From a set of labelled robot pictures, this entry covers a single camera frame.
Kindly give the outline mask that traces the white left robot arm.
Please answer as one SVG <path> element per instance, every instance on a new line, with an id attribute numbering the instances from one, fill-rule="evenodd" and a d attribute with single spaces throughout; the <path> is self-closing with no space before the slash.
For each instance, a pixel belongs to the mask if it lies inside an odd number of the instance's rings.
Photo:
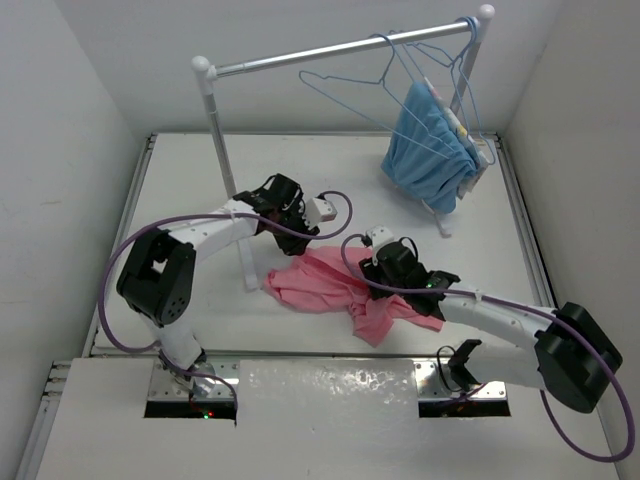
<path id="1" fill-rule="evenodd" d="M 213 373 L 189 321 L 196 264 L 240 240 L 272 233 L 287 256 L 299 256 L 315 237 L 323 216 L 335 211 L 325 200 L 305 200 L 299 185 L 276 174 L 265 186 L 244 191 L 215 210 L 214 219 L 189 220 L 171 228 L 154 227 L 133 242 L 116 283 L 117 293 L 143 318 L 159 342 L 161 360 L 185 387 L 203 396 L 215 381 L 193 378 Z"/>

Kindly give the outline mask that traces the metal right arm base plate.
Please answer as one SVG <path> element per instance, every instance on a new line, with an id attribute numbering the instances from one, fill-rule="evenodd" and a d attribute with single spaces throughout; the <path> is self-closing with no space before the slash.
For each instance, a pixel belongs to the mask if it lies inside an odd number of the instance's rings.
<path id="1" fill-rule="evenodd" d="M 417 387 L 418 398 L 422 401 L 448 401 L 448 400 L 473 400 L 473 401 L 506 401 L 506 386 L 502 382 L 490 382 L 482 388 L 475 386 L 469 393 L 447 389 L 440 379 L 438 364 L 435 358 L 414 360 L 414 379 Z"/>

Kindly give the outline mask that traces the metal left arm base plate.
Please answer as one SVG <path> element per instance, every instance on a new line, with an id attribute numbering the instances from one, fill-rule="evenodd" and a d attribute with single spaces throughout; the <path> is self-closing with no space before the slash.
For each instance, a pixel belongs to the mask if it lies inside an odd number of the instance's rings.
<path id="1" fill-rule="evenodd" d="M 178 378 L 160 360 L 154 362 L 150 377 L 147 400 L 152 402 L 187 401 L 194 397 L 197 401 L 232 401 L 231 389 L 239 384 L 239 365 L 237 363 L 217 362 L 205 368 L 206 372 L 218 377 L 218 380 L 198 378 L 189 386 Z"/>

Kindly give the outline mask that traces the pink t shirt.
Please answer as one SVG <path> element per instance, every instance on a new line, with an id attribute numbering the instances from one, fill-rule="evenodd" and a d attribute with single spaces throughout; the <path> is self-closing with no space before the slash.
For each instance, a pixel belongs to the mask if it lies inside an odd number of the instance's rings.
<path id="1" fill-rule="evenodd" d="M 269 271 L 264 290 L 282 305 L 303 313 L 345 311 L 353 334 L 372 347 L 380 345 L 396 319 L 438 332 L 444 322 L 415 312 L 393 294 L 375 299 L 368 285 L 347 269 L 338 246 L 310 248 L 284 269 Z"/>

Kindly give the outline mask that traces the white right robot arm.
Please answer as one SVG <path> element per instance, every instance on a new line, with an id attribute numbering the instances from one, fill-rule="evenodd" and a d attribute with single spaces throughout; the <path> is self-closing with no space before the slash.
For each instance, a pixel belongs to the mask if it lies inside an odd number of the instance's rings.
<path id="1" fill-rule="evenodd" d="M 441 380 L 463 392 L 492 381 L 541 389 L 579 413 L 594 410 L 623 357 L 590 313 L 567 302 L 560 309 L 517 308 L 496 297 L 462 294 L 459 277 L 427 270 L 414 248 L 367 236 L 371 249 L 359 263 L 375 298 L 399 295 L 412 310 L 443 322 L 473 327 L 506 342 L 480 339 L 456 347 Z"/>

